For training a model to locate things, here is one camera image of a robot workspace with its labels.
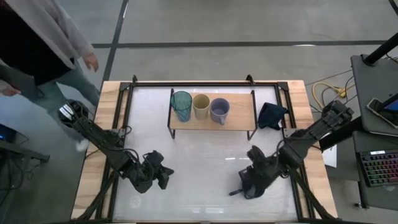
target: white tabletop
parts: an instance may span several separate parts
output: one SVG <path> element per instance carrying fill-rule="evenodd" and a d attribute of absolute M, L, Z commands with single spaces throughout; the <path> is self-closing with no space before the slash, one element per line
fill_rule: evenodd
<path fill-rule="evenodd" d="M 257 115 L 265 102 L 277 104 L 274 87 L 174 88 L 202 93 L 256 93 Z M 241 185 L 238 172 L 251 165 L 246 153 L 251 144 L 271 155 L 282 132 L 258 129 L 251 141 L 245 131 L 167 129 L 170 87 L 134 89 L 125 148 L 140 156 L 156 150 L 163 166 L 175 171 L 165 190 L 157 185 L 138 193 L 129 180 L 120 180 L 114 221 L 275 221 L 297 220 L 292 186 L 278 178 L 260 198 L 229 196 Z"/>

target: rgb keyboard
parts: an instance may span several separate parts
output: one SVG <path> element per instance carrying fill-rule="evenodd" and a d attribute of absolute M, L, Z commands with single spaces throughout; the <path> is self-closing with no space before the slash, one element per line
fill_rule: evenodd
<path fill-rule="evenodd" d="M 398 184 L 398 149 L 360 152 L 359 158 L 368 187 Z"/>

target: hand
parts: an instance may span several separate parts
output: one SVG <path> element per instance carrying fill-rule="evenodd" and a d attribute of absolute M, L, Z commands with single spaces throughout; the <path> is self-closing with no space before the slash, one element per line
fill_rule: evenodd
<path fill-rule="evenodd" d="M 9 84 L 7 84 L 7 88 L 5 90 L 3 90 L 3 95 L 4 96 L 14 96 L 16 94 L 20 94 L 21 91 L 15 89 L 14 87 L 10 86 Z"/>
<path fill-rule="evenodd" d="M 94 68 L 94 72 L 97 72 L 98 70 L 98 59 L 97 56 L 95 56 L 94 53 L 91 53 L 89 56 L 84 58 L 84 61 L 86 63 L 86 66 L 89 70 L 91 70 L 91 68 Z"/>

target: jeans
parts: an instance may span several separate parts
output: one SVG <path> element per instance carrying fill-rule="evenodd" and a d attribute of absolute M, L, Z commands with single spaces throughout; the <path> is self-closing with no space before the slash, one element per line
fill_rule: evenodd
<path fill-rule="evenodd" d="M 75 62 L 76 69 L 71 70 L 61 77 L 37 86 L 41 91 L 38 97 L 27 97 L 32 103 L 46 110 L 55 122 L 65 131 L 65 133 L 76 141 L 81 141 L 84 137 L 72 128 L 66 127 L 58 117 L 58 109 L 62 107 L 66 98 L 61 92 L 57 83 L 70 86 L 78 90 L 93 106 L 100 100 L 100 91 L 87 80 L 78 62 Z"/>

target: sneaker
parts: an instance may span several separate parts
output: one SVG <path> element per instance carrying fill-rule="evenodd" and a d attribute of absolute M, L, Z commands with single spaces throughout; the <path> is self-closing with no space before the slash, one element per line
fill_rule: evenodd
<path fill-rule="evenodd" d="M 76 142 L 76 150 L 79 152 L 84 152 L 87 150 L 88 148 L 88 140 L 87 139 L 83 139 L 81 141 L 77 141 Z"/>

